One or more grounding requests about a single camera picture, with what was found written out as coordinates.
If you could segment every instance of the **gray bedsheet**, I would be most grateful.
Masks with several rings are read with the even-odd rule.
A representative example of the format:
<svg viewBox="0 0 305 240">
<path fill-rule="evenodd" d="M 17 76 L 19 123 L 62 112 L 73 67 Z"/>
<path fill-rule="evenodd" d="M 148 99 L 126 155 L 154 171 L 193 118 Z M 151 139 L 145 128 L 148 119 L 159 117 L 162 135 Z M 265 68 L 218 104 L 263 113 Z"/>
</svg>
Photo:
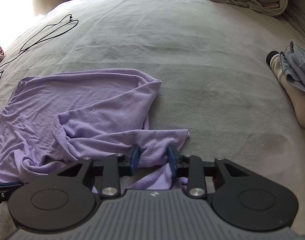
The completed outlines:
<svg viewBox="0 0 305 240">
<path fill-rule="evenodd" d="M 305 129 L 265 58 L 291 39 L 283 18 L 209 0 L 75 0 L 51 11 L 6 51 L 5 61 L 68 13 L 80 22 L 5 67 L 0 109 L 26 76 L 136 68 L 162 80 L 152 129 L 188 128 L 183 152 L 227 157 L 295 192 L 293 229 L 305 234 Z M 0 205 L 0 240 L 14 229 Z"/>
</svg>

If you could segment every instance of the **purple t-shirt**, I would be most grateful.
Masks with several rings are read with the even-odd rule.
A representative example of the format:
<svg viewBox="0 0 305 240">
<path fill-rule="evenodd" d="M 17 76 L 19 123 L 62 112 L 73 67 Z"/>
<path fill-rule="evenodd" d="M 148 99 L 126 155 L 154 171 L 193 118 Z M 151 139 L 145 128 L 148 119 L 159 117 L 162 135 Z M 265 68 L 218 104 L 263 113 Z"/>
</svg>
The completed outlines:
<svg viewBox="0 0 305 240">
<path fill-rule="evenodd" d="M 188 130 L 149 130 L 148 110 L 161 81 L 135 69 L 27 77 L 0 111 L 0 182 L 29 182 L 84 156 L 94 160 L 138 144 L 140 167 L 164 165 L 168 144 Z M 169 188 L 169 166 L 138 185 Z"/>
</svg>

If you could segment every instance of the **charging cable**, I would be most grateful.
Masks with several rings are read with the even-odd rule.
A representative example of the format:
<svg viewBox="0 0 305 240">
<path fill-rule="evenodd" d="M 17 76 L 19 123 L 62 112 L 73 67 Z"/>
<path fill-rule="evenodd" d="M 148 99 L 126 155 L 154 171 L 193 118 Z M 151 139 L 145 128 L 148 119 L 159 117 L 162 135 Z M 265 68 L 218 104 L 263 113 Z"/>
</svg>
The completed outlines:
<svg viewBox="0 0 305 240">
<path fill-rule="evenodd" d="M 48 27 L 48 26 L 56 26 L 56 25 L 60 24 L 60 23 L 61 23 L 66 17 L 68 17 L 68 16 L 69 16 L 69 22 L 67 22 L 67 23 L 65 23 L 65 24 L 63 24 L 63 25 L 61 25 L 61 26 L 59 26 L 58 28 L 56 28 L 56 29 L 53 30 L 52 32 L 50 32 L 50 33 L 48 33 L 47 35 L 45 35 L 45 36 L 43 36 L 42 38 L 40 38 L 38 41 L 36 41 L 36 42 L 33 43 L 32 45 L 28 46 L 27 48 L 24 48 L 24 46 L 27 44 L 27 42 L 29 42 L 32 38 L 34 38 L 35 36 L 37 36 L 37 35 L 38 35 L 41 31 L 43 31 L 46 27 Z M 60 33 L 60 34 L 58 34 L 58 35 L 51 36 L 51 37 L 47 38 L 48 36 L 50 36 L 51 34 L 53 34 L 55 31 L 59 30 L 60 28 L 66 26 L 66 25 L 68 25 L 68 24 L 71 24 L 71 23 L 75 23 L 75 24 L 74 24 L 73 26 L 71 26 L 68 30 L 66 30 L 66 31 L 64 31 L 64 32 L 62 32 L 62 33 Z M 75 28 L 75 27 L 77 26 L 78 23 L 79 23 L 79 20 L 77 20 L 77 19 L 74 20 L 74 19 L 73 19 L 73 16 L 72 16 L 71 14 L 67 14 L 64 18 L 61 19 L 60 22 L 58 22 L 58 23 L 56 23 L 56 24 L 48 24 L 48 25 L 46 25 L 46 26 L 43 27 L 38 33 L 36 33 L 33 37 L 31 37 L 29 40 L 27 40 L 27 41 L 24 43 L 24 45 L 20 48 L 20 50 L 19 50 L 19 55 L 18 55 L 17 57 L 15 57 L 14 59 L 12 59 L 12 60 L 10 60 L 10 61 L 4 63 L 4 64 L 2 64 L 2 65 L 0 66 L 0 68 L 3 67 L 3 66 L 5 66 L 6 64 L 11 63 L 11 62 L 13 62 L 14 60 L 16 60 L 20 55 L 22 55 L 23 53 L 25 53 L 25 52 L 26 52 L 27 50 L 29 50 L 31 47 L 33 47 L 33 46 L 35 46 L 35 45 L 37 45 L 37 44 L 39 44 L 39 43 L 41 43 L 41 42 L 43 42 L 43 41 L 47 41 L 47 40 L 50 40 L 50 39 L 59 37 L 59 36 L 65 34 L 65 33 L 69 32 L 70 30 L 72 30 L 73 28 Z M 0 79 L 2 78 L 3 73 L 4 73 L 4 70 L 0 71 Z"/>
</svg>

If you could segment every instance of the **beige sock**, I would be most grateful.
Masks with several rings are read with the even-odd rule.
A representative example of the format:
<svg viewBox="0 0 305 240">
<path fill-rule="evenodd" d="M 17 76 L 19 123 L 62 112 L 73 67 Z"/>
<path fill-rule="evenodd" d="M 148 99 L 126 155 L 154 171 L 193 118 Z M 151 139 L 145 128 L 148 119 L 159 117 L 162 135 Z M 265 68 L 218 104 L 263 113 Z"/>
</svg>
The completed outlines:
<svg viewBox="0 0 305 240">
<path fill-rule="evenodd" d="M 273 56 L 270 61 L 270 67 L 273 70 L 275 76 L 278 78 L 279 83 L 286 90 L 294 106 L 294 111 L 296 113 L 299 124 L 305 128 L 305 93 L 287 82 L 286 76 L 282 73 L 279 59 L 280 54 Z"/>
</svg>

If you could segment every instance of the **metal screw head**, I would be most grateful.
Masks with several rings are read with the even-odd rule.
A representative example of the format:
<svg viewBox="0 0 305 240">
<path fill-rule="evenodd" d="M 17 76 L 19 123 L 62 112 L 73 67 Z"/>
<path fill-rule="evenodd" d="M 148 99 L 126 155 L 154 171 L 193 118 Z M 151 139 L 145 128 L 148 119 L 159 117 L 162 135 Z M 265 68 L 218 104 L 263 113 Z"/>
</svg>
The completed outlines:
<svg viewBox="0 0 305 240">
<path fill-rule="evenodd" d="M 200 197 L 205 194 L 205 191 L 202 188 L 194 187 L 189 191 L 189 194 L 195 197 Z"/>
<path fill-rule="evenodd" d="M 113 196 L 116 195 L 118 190 L 114 187 L 105 187 L 101 193 L 106 195 L 106 196 Z"/>
</svg>

